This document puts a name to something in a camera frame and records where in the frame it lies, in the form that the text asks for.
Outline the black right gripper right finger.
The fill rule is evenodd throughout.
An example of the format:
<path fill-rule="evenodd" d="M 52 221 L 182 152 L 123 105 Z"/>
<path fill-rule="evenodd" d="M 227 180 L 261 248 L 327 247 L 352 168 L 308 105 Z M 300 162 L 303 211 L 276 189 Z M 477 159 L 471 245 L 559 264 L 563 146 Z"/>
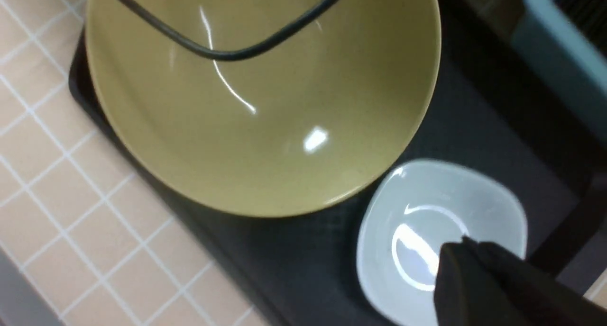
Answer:
<path fill-rule="evenodd" d="M 462 243 L 496 281 L 509 305 L 532 326 L 605 326 L 606 309 L 579 296 L 492 242 Z"/>

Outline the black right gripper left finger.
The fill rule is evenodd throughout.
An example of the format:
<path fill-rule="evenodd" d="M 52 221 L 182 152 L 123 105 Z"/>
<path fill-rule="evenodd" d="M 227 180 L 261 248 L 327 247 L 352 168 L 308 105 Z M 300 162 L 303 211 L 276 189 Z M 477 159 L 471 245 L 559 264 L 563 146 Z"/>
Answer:
<path fill-rule="evenodd" d="M 510 304 L 485 266 L 495 243 L 446 243 L 440 250 L 433 293 L 440 326 L 520 326 L 522 315 Z"/>

